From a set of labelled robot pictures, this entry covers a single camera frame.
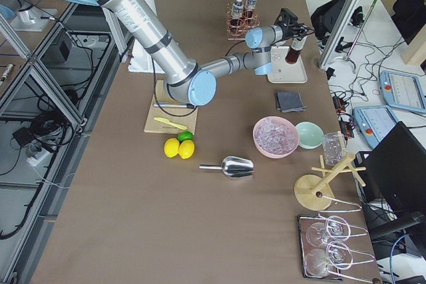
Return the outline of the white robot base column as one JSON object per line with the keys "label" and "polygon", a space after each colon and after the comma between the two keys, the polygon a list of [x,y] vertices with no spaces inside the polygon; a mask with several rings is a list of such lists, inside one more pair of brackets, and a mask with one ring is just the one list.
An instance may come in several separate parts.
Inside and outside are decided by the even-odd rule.
{"label": "white robot base column", "polygon": [[[154,0],[145,0],[148,6],[156,13],[156,5]],[[153,62],[151,56],[143,49],[142,45],[134,40],[132,48],[132,57],[129,64],[130,72],[144,72],[152,73],[153,72]]]}

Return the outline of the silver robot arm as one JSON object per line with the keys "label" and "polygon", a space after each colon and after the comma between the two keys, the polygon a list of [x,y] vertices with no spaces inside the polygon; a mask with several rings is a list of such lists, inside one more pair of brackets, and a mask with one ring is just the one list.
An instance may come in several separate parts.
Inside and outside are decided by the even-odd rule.
{"label": "silver robot arm", "polygon": [[200,66],[182,52],[145,0],[65,1],[100,6],[113,13],[165,72],[164,90],[169,97],[194,106],[203,106],[214,98],[216,80],[221,76],[242,69],[252,69],[257,75],[269,74],[272,45],[305,37],[311,31],[299,23],[289,9],[283,8],[273,25],[256,27],[246,33],[249,52],[235,53]]}

